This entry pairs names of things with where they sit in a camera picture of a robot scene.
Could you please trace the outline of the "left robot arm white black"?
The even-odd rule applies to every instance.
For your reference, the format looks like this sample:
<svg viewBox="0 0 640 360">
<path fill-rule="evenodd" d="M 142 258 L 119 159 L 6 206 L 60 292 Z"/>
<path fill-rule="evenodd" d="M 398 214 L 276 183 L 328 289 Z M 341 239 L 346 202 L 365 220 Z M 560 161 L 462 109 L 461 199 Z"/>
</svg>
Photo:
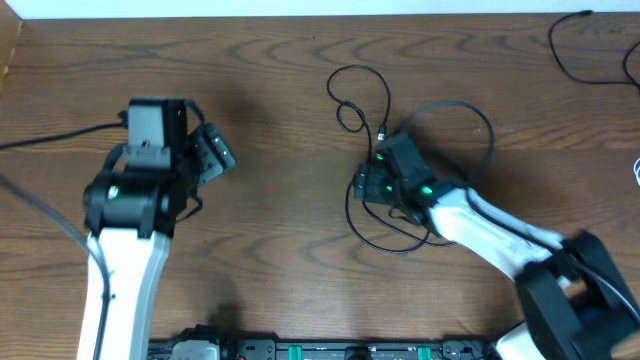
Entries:
<svg viewBox="0 0 640 360">
<path fill-rule="evenodd" d="M 83 203 L 88 279 L 77 356 L 144 359 L 154 301 L 175 227 L 189 200 L 236 164 L 191 99 L 142 97 L 122 114 L 128 140 L 114 146 Z"/>
</svg>

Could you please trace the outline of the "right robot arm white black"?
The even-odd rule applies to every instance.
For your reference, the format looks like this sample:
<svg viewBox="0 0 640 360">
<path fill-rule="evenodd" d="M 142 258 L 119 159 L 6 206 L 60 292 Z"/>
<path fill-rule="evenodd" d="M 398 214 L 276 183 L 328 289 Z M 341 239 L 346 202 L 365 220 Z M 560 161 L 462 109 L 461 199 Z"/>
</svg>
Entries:
<svg viewBox="0 0 640 360">
<path fill-rule="evenodd" d="M 438 176 L 405 133 L 379 144 L 349 193 L 390 206 L 514 282 L 524 320 L 495 342 L 500 359 L 609 359 L 639 330 L 639 306 L 598 237 L 566 237 L 502 211 L 465 180 Z"/>
</svg>

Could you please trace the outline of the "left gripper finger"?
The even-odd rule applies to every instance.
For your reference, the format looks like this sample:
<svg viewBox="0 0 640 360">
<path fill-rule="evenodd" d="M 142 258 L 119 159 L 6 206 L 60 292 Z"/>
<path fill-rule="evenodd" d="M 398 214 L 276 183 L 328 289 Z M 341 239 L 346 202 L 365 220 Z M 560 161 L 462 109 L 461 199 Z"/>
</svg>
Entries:
<svg viewBox="0 0 640 360">
<path fill-rule="evenodd" d="M 236 165 L 236 159 L 227 143 L 222 138 L 217 128 L 212 123 L 207 123 L 205 127 L 206 135 L 209 135 L 219 146 L 223 155 L 223 173 L 232 169 Z"/>
<path fill-rule="evenodd" d="M 196 153 L 201 167 L 198 187 L 203 187 L 223 173 L 223 155 L 216 142 L 206 134 L 198 139 Z"/>
</svg>

